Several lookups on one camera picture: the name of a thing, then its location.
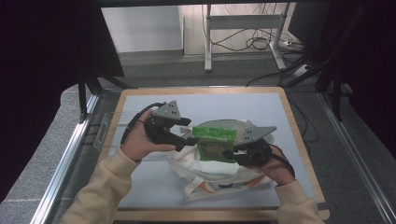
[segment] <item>metal stand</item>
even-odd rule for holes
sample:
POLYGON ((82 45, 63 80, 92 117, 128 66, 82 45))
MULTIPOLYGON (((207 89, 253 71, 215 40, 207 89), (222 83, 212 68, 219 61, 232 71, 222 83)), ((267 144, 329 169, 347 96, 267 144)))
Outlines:
POLYGON ((279 70, 285 70, 286 66, 277 49, 282 35, 285 20, 288 17, 290 3, 286 4, 282 14, 277 15, 234 15, 234 16, 210 16, 211 5, 207 5, 206 11, 206 44, 205 44, 205 71, 212 71, 212 52, 210 40, 211 30, 229 29, 277 29, 274 41, 269 43, 279 70))

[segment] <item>metal frame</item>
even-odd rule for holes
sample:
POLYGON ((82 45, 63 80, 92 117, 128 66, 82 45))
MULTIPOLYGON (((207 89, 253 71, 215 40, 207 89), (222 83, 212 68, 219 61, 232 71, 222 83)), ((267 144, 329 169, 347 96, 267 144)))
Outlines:
POLYGON ((37 209, 35 210, 35 215, 31 220, 31 224, 41 224, 45 223, 47 218, 49 217, 50 210, 52 209, 53 204, 55 203, 56 197, 59 193, 59 190, 64 182, 64 178, 69 171, 70 164, 72 163, 76 152, 78 150, 78 146, 82 140, 82 137, 86 130, 88 129, 88 123, 92 119, 92 112, 95 109, 98 103, 98 96, 91 96, 88 102, 88 117, 80 124, 76 126, 76 129, 73 132, 73 135, 64 151, 64 154, 61 158, 61 161, 58 164, 58 167, 55 170, 55 173, 49 182, 49 186, 44 193, 43 198, 40 201, 37 209))
POLYGON ((318 98, 322 103, 323 107, 325 108, 326 113, 332 122, 332 126, 334 127, 335 131, 341 139, 341 142, 346 148, 347 155, 352 160, 353 165, 358 171, 358 174, 361 177, 361 181, 367 188, 367 191, 372 197, 375 206, 377 207, 382 218, 384 218, 385 223, 396 223, 396 215, 393 212, 393 208, 390 205, 387 196, 384 194, 384 191, 381 189, 381 187, 379 187, 373 174, 370 172, 369 167, 367 166, 361 154, 359 153, 359 150, 353 143, 351 137, 347 132, 347 129, 344 127, 343 122, 339 121, 332 112, 332 103, 329 101, 325 93, 318 93, 318 98))
POLYGON ((206 9, 206 43, 205 43, 205 71, 212 71, 212 41, 210 40, 211 30, 228 30, 228 29, 276 29, 274 41, 270 41, 269 46, 276 60, 279 70, 285 70, 286 65, 282 60, 277 49, 279 39, 282 35, 283 26, 288 17, 290 3, 280 15, 238 15, 238 16, 211 16, 211 5, 206 9))

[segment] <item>plastic bag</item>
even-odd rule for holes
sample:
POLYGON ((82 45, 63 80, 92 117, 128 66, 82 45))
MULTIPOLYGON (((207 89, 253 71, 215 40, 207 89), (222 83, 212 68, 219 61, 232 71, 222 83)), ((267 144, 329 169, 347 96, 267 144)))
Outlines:
POLYGON ((192 134, 200 138, 197 143, 200 161, 222 161, 235 163, 235 160, 226 159, 223 152, 233 153, 233 142, 236 130, 209 127, 193 127, 192 134))

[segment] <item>black curtain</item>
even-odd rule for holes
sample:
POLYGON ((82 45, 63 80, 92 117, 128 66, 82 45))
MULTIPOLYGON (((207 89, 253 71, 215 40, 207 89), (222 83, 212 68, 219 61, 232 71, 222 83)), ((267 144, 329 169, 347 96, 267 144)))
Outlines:
POLYGON ((87 71, 123 73, 102 11, 92 2, 0 1, 0 25, 2 202, 46 134, 62 92, 87 71))

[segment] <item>wooden frame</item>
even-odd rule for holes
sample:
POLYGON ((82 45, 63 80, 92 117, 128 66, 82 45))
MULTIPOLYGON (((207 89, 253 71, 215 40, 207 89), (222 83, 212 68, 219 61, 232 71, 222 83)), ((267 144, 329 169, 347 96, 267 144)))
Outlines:
MULTIPOLYGON (((160 88, 160 89, 137 89, 123 91, 116 108, 116 114, 110 125, 106 140, 112 141, 117 126, 120 113, 122 112, 125 100, 130 95, 167 95, 167 94, 226 94, 226 93, 277 93, 285 109, 294 139, 302 156, 305 169, 307 171, 311 186, 315 193, 317 203, 325 204, 323 193, 320 189, 317 177, 312 167, 311 160, 306 152, 303 138, 300 136, 297 123, 292 114, 286 93, 279 87, 211 87, 211 88, 160 88)), ((109 148, 104 148, 99 157, 99 161, 107 157, 109 148)), ((276 220, 276 207, 262 208, 233 208, 233 209, 128 209, 119 210, 115 216, 116 220, 134 220, 134 221, 264 221, 276 220)), ((319 207, 319 217, 323 220, 329 218, 330 211, 328 208, 319 207)))

